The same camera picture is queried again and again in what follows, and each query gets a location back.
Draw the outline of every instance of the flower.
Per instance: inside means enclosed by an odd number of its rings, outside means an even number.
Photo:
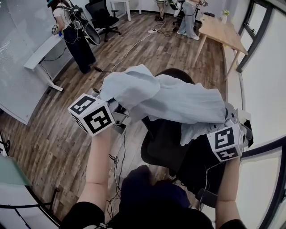
[[[225,10],[223,10],[223,14],[228,16],[230,13],[228,10],[225,9]]]

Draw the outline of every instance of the vase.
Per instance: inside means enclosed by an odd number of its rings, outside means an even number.
[[[223,24],[226,24],[227,22],[227,15],[223,14],[221,17],[220,17],[220,20]]]

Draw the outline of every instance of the hair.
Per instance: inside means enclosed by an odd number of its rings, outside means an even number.
[[[67,0],[53,0],[50,3],[50,7],[52,8],[52,12],[57,8],[59,3],[63,3],[63,4],[65,4],[68,7],[70,6],[70,4],[69,4],[69,2]]]

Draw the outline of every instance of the gray pants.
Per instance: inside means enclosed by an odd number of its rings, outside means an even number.
[[[185,16],[183,18],[183,21],[181,23],[181,26],[178,32],[180,34],[187,33],[188,38],[194,38],[197,36],[195,32],[193,31],[193,27],[195,26],[195,21],[196,21],[196,14],[195,14],[196,8],[195,6],[193,6],[192,4],[188,2],[184,2],[182,7],[184,10]]]

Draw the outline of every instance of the potted plant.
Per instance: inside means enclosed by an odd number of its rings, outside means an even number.
[[[223,24],[225,24],[226,22],[227,22],[227,17],[228,17],[228,15],[229,15],[230,13],[229,13],[229,11],[228,10],[223,10],[223,13],[222,13],[222,15],[221,15],[221,17],[220,17],[220,20],[221,20],[221,22],[223,23]]]

